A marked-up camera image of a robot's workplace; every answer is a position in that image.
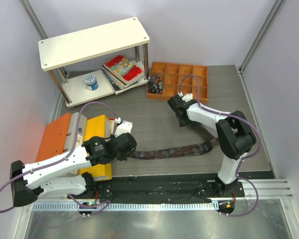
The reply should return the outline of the brown blue-flowered tie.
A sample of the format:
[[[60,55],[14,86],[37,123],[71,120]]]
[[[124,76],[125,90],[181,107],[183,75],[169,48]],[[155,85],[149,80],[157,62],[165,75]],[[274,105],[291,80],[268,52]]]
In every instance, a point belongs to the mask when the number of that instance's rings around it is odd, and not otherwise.
[[[139,160],[158,160],[179,157],[200,156],[209,153],[213,147],[219,144],[219,139],[214,137],[206,127],[199,122],[185,123],[185,126],[190,127],[203,138],[203,143],[173,147],[154,151],[132,151],[129,154],[130,158]]]

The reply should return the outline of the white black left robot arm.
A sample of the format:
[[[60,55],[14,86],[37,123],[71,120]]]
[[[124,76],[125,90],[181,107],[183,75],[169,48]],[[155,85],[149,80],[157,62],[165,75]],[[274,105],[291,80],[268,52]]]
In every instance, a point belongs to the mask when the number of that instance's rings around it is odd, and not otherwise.
[[[72,170],[127,160],[137,142],[130,133],[101,138],[94,136],[73,151],[57,155],[39,163],[24,164],[18,160],[10,166],[11,193],[14,207],[35,202],[45,193],[43,186],[54,189],[51,179]]]

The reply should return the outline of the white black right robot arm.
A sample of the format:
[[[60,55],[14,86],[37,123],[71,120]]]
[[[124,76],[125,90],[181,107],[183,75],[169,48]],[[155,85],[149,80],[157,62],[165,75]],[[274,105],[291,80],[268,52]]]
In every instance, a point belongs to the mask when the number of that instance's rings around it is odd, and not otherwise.
[[[193,94],[176,94],[167,103],[181,125],[200,123],[216,130],[224,156],[215,179],[215,191],[219,196],[228,196],[237,182],[240,163],[257,142],[253,125],[241,111],[230,113],[206,107],[194,100]]]

